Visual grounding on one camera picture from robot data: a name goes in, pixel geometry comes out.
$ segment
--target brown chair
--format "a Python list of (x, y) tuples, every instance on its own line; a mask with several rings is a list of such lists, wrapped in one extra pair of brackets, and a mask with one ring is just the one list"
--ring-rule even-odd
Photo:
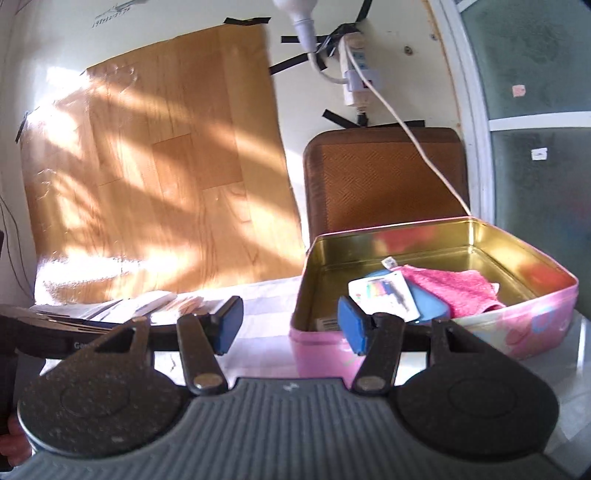
[[(466, 158), (451, 128), (413, 128), (468, 202)], [(304, 152), (310, 242), (328, 232), (464, 215), (400, 127), (324, 132)]]

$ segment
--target electrical cord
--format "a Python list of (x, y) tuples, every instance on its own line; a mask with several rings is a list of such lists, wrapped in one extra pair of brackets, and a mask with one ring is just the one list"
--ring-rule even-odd
[(435, 173), (435, 175), (437, 175), (439, 177), (439, 179), (443, 182), (443, 184), (447, 187), (447, 189), (452, 193), (452, 195), (456, 198), (456, 200), (460, 203), (460, 205), (462, 205), (462, 208), (464, 209), (464, 211), (466, 212), (466, 214), (468, 216), (472, 216), (472, 213), (470, 211), (470, 208), (468, 207), (468, 205), (466, 204), (466, 202), (464, 202), (464, 200), (462, 199), (462, 197), (460, 196), (460, 194), (456, 191), (456, 189), (452, 186), (452, 184), (449, 183), (449, 181), (447, 181), (447, 179), (445, 178), (445, 176), (443, 176), (443, 173), (441, 173), (439, 171), (439, 169), (433, 164), (433, 162), (431, 162), (431, 160), (429, 160), (429, 158), (427, 157), (427, 154), (425, 153), (425, 151), (421, 147), (421, 144), (418, 142), (417, 138), (411, 132), (411, 130), (409, 129), (409, 127), (407, 126), (407, 124), (400, 118), (400, 116), (396, 113), (396, 110), (394, 110), (394, 108), (392, 107), (392, 105), (390, 105), (388, 103), (388, 101), (375, 89), (375, 87), (372, 85), (372, 83), (364, 75), (363, 71), (359, 67), (359, 64), (357, 63), (357, 61), (353, 57), (353, 53), (351, 52), (351, 49), (349, 48), (349, 46), (347, 44), (345, 44), (345, 50), (347, 51), (347, 56), (349, 57), (349, 61), (353, 64), (353, 67), (355, 68), (355, 70), (359, 74), (359, 77), (361, 78), (361, 80), (363, 81), (363, 83), (367, 86), (367, 88), (369, 88), (369, 90), (372, 91), (372, 93), (376, 97), (378, 97), (378, 99), (384, 104), (384, 106), (388, 109), (388, 111), (398, 121), (398, 123), (400, 124), (400, 126), (402, 127), (402, 129), (406, 132), (406, 134), (410, 138), (411, 142), (413, 142), (414, 146), (417, 148), (419, 154), (423, 158), (423, 161), (427, 164), (427, 166), (431, 170), (433, 170), (433, 173)]
[(316, 53), (308, 52), (308, 59), (310, 60), (310, 65), (312, 65), (312, 68), (316, 72), (320, 73), (330, 83), (336, 83), (337, 85), (346, 85), (349, 82), (347, 79), (336, 79), (334, 77), (331, 77), (330, 75), (320, 70), (320, 66), (318, 65), (318, 59), (316, 58)]
[(0, 213), (2, 213), (2, 223), (4, 225), (4, 231), (6, 232), (6, 250), (8, 253), (8, 261), (10, 262), (10, 267), (12, 268), (12, 273), (14, 274), (14, 278), (17, 281), (18, 287), (21, 289), (21, 291), (29, 298), (31, 299), (33, 302), (35, 302), (35, 297), (33, 292), (31, 291), (31, 284), (28, 281), (27, 278), (27, 273), (25, 272), (25, 264), (24, 261), (22, 260), (22, 249), (21, 249), (21, 236), (20, 233), (18, 231), (18, 225), (17, 225), (17, 221), (14, 218), (14, 215), (12, 214), (12, 212), (10, 211), (10, 208), (8, 208), (8, 205), (6, 204), (6, 201), (4, 201), (4, 198), (0, 195), (0, 200), (2, 201), (2, 203), (4, 204), (4, 207), (6, 208), (6, 210), (8, 211), (8, 214), (10, 215), (16, 232), (17, 232), (17, 244), (18, 244), (18, 251), (21, 257), (21, 266), (22, 266), (22, 273), (25, 277), (25, 280), (27, 281), (27, 286), (29, 287), (28, 291), (22, 286), (21, 284), (21, 280), (18, 278), (17, 275), (17, 271), (14, 268), (14, 263), (12, 262), (12, 254), (10, 253), (10, 244), (9, 244), (9, 240), (8, 240), (8, 227), (6, 224), (6, 217), (4, 216), (4, 208), (2, 208), (2, 206), (0, 205)]

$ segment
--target small tag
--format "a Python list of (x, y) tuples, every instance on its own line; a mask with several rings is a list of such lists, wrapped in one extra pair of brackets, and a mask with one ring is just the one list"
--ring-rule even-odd
[(398, 266), (398, 262), (393, 257), (388, 257), (382, 260), (382, 265), (386, 270), (394, 271), (394, 268)]
[(389, 313), (405, 322), (421, 316), (400, 271), (353, 280), (349, 282), (349, 296), (368, 315)]
[(513, 85), (513, 98), (525, 96), (525, 85)]
[(317, 332), (338, 332), (339, 330), (339, 322), (336, 318), (325, 317), (316, 319)]
[(548, 159), (548, 149), (547, 148), (535, 148), (531, 151), (531, 159), (532, 160), (546, 160)]

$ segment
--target frosted glass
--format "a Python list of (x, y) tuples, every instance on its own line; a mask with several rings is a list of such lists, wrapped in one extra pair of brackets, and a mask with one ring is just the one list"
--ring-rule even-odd
[(462, 18), (491, 119), (591, 111), (591, 8), (582, 0), (478, 0)]
[[(591, 315), (591, 129), (492, 133), (496, 222), (554, 257), (580, 281)], [(546, 160), (532, 150), (547, 148)]]

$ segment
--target pink towel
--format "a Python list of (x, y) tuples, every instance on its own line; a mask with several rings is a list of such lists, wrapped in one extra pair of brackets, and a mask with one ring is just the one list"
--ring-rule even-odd
[(446, 272), (410, 265), (400, 267), (404, 278), (431, 292), (450, 307), (452, 318), (503, 308), (494, 286), (476, 270)]

